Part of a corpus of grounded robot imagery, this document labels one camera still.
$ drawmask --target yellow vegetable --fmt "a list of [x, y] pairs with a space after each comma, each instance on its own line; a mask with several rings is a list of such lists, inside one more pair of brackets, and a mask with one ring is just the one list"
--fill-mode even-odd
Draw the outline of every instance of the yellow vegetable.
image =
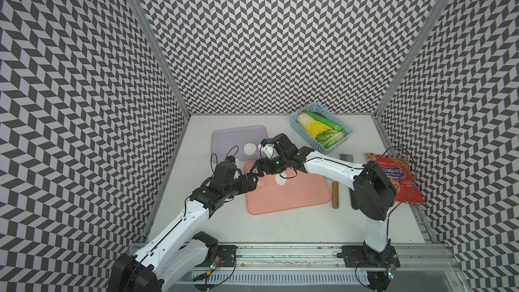
[[331, 130], [332, 128], [324, 123], [314, 120], [310, 115], [306, 113], [299, 114], [297, 117], [297, 123], [308, 132], [312, 138], [315, 138], [318, 134], [324, 131]]

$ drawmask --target red snack bag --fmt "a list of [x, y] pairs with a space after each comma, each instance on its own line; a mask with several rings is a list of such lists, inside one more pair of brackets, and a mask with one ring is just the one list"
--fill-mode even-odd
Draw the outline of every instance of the red snack bag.
[[[369, 160], [377, 161], [380, 156], [378, 154], [367, 153], [366, 157]], [[409, 171], [406, 159], [392, 158], [384, 156], [380, 158], [378, 164], [389, 177], [391, 183], [397, 189], [397, 195], [394, 197], [395, 201], [403, 200], [412, 189], [411, 194], [405, 199], [406, 203], [425, 203], [417, 186], [412, 187], [415, 179]]]

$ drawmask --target ventilation grille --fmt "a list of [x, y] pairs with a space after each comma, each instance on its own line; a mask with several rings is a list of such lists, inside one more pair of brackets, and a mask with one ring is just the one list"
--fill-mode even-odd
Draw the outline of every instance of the ventilation grille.
[[[207, 283], [217, 284], [225, 280], [232, 271], [216, 271]], [[193, 271], [191, 278], [196, 277], [205, 271]], [[367, 273], [357, 271], [359, 280], [369, 285]], [[235, 272], [224, 284], [236, 285], [360, 285], [355, 279], [353, 271], [244, 271]]]

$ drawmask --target mounting plate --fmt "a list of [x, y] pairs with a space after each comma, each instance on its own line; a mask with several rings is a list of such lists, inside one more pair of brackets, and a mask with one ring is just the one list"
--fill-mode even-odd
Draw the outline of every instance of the mounting plate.
[[344, 256], [344, 264], [346, 267], [355, 268], [359, 267], [368, 267], [369, 265], [373, 267], [388, 267], [388, 265], [393, 264], [395, 267], [400, 267], [400, 261], [398, 259], [397, 251], [391, 246], [391, 256], [386, 260], [381, 262], [373, 263], [369, 261], [366, 257], [366, 254], [363, 249], [363, 245], [345, 245], [341, 247], [342, 254]]

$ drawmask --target green cucumber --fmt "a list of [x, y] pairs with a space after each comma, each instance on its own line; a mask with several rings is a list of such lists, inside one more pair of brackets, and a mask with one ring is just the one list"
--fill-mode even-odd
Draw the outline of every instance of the green cucumber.
[[323, 124], [326, 124], [327, 126], [331, 127], [332, 129], [334, 130], [337, 130], [337, 131], [342, 131], [342, 127], [330, 120], [328, 120], [327, 118], [324, 118], [322, 116], [319, 116], [315, 113], [312, 113], [312, 112], [309, 112], [309, 111], [305, 111], [305, 113], [307, 113], [308, 115], [310, 115], [314, 120], [316, 121], [319, 121]]

